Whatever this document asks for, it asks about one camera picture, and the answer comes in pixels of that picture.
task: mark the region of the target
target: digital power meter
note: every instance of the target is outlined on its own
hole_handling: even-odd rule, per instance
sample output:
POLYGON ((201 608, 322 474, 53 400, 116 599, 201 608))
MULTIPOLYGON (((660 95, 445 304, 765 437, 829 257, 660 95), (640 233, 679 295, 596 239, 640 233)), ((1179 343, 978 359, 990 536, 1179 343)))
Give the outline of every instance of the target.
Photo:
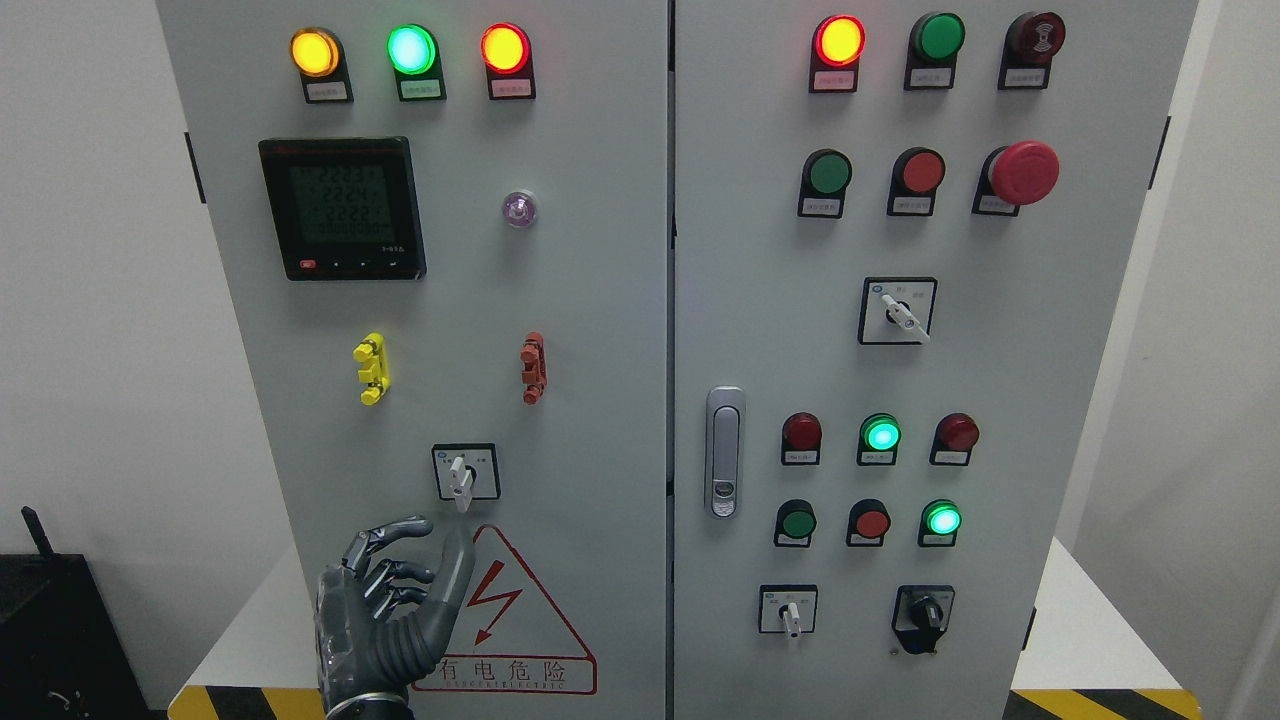
POLYGON ((408 138, 274 138, 257 150, 291 281, 426 272, 408 138))

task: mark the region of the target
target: switch handle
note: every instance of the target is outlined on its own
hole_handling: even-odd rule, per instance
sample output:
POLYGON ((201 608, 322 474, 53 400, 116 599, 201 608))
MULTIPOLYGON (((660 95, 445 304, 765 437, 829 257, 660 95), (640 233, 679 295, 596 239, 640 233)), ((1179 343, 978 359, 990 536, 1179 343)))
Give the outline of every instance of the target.
POLYGON ((453 506, 458 512, 471 509, 471 500, 475 497, 476 474, 467 468, 465 455, 458 455, 449 465, 449 489, 453 492, 453 506))
POLYGON ((795 602, 788 602, 782 606, 778 615, 782 616, 782 626, 786 629, 787 637, 792 639, 799 638, 801 633, 800 606, 795 602))
POLYGON ((915 338, 920 345, 929 343, 929 333, 924 331, 924 323, 919 318, 911 314, 911 310, 893 300, 892 295, 884 293, 881 296, 884 306, 888 307, 888 316, 893 320, 893 324, 902 328, 902 331, 915 338))

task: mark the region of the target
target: yellow indicator light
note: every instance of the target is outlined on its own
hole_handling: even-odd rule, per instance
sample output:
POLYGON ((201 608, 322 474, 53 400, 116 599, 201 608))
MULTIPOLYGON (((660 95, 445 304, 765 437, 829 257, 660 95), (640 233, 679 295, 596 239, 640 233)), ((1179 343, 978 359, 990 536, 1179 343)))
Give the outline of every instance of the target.
POLYGON ((529 36, 511 23, 498 23, 484 31, 480 54, 493 72, 511 74, 529 63, 529 36))
POLYGON ((863 54, 867 33, 863 23, 852 15, 833 15, 818 27, 817 47, 822 61, 842 68, 851 65, 863 54))
POLYGON ((342 59, 338 41, 317 27, 305 27, 293 33, 289 53, 293 55, 293 64, 307 77, 332 74, 342 59))

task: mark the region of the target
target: warning sign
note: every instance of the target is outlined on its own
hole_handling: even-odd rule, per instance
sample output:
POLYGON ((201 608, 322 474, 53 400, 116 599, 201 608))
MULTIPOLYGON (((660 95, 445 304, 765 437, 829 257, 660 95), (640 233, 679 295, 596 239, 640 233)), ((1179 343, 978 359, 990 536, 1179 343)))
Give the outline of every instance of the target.
POLYGON ((502 530, 481 525, 474 588, 419 692, 595 694, 595 656, 502 530))

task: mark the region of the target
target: lcd display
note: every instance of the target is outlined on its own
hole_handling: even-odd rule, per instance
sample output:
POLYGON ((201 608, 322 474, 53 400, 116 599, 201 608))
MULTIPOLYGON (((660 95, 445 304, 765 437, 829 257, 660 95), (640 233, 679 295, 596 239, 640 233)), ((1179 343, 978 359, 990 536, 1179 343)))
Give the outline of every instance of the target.
POLYGON ((302 242, 396 243, 381 165, 293 165, 289 184, 302 242))

